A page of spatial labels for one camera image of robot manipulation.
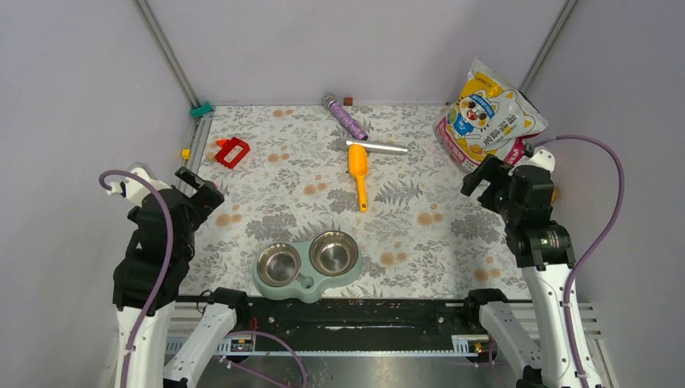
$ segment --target metal frame pole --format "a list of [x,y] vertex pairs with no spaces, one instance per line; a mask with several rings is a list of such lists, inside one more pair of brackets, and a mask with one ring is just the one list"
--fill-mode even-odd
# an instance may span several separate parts
[[150,7],[149,3],[147,0],[132,0],[132,2],[136,6],[136,9],[138,9],[138,12],[141,14],[141,17],[149,29],[155,43],[157,44],[162,57],[164,57],[164,61],[169,66],[169,70],[174,75],[174,78],[176,78],[176,82],[179,83],[181,91],[188,100],[188,103],[191,105],[191,108],[198,108],[200,106],[200,101],[198,100],[195,91],[188,81],[188,78],[183,71],[183,67],[181,67],[179,59],[176,58],[174,50],[171,49],[169,41],[164,36],[162,27],[160,27],[159,22],[152,12],[152,8]]
[[537,55],[533,60],[531,67],[528,69],[526,76],[523,77],[523,81],[519,86],[519,90],[523,93],[527,92],[536,75],[540,71],[540,68],[544,64],[544,61],[547,59],[547,56],[549,55],[549,51],[552,49],[552,46],[554,46],[554,44],[557,42],[557,38],[561,34],[561,30],[564,29],[566,22],[569,20],[569,17],[573,13],[578,2],[579,0],[566,0],[564,6],[561,8],[561,11],[559,11],[559,15],[557,15],[557,18],[554,20],[552,27],[549,29],[547,37],[544,38],[544,43],[542,44],[542,46],[540,46],[540,50],[537,52]]

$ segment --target yellow scoop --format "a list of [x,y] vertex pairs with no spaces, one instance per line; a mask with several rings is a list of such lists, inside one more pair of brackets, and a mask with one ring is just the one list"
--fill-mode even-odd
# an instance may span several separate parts
[[364,188],[364,176],[366,176],[368,173],[366,150],[359,144],[350,145],[347,157],[349,158],[350,163],[350,174],[357,179],[359,211],[365,213],[368,210],[368,203],[366,201],[366,188]]

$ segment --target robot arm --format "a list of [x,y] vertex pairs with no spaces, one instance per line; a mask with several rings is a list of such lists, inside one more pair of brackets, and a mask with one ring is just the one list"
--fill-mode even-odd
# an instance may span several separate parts
[[[546,150],[528,150],[527,154],[531,158],[518,167],[489,155],[464,177],[461,193],[470,196],[482,180],[490,182],[478,201],[505,222],[507,246],[531,293],[542,349],[514,318],[502,293],[474,290],[465,303],[474,310],[472,318],[488,330],[510,362],[519,379],[517,388],[577,388],[582,383],[571,356],[563,313],[563,290],[575,256],[566,229],[550,220],[554,157]],[[580,323],[574,289],[569,307],[574,321]],[[601,387],[580,324],[574,325],[574,333],[587,385]]]
[[134,164],[129,172],[159,191],[170,210],[174,236],[164,285],[136,333],[124,377],[124,357],[129,353],[125,344],[160,273],[166,249],[166,224],[159,204],[142,184],[130,178],[119,184],[111,184],[108,194],[119,194],[136,205],[129,212],[128,219],[138,225],[124,260],[114,272],[113,302],[117,307],[120,333],[116,386],[195,387],[218,344],[236,326],[246,326],[249,316],[245,293],[221,288],[215,290],[198,327],[174,359],[162,368],[166,334],[179,295],[179,286],[195,254],[193,234],[209,214],[223,203],[224,196],[217,191],[214,183],[199,178],[184,167],[176,171],[176,175],[196,190],[190,197],[156,180],[146,165]]

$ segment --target green clip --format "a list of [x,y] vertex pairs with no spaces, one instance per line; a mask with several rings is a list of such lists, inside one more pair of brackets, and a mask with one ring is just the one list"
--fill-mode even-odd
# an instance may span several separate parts
[[212,105],[209,102],[206,102],[199,108],[191,109],[191,116],[193,116],[194,119],[199,119],[205,113],[209,113],[213,110],[214,108],[212,108]]

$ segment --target stainless steel bowl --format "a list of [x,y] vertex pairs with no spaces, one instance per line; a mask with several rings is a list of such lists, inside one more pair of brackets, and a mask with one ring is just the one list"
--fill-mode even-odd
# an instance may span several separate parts
[[349,234],[330,231],[319,234],[309,247],[314,269],[326,276],[348,273],[357,263],[359,248]]
[[300,254],[288,245],[278,242],[265,249],[257,262],[259,278],[271,287],[283,287],[300,273]]

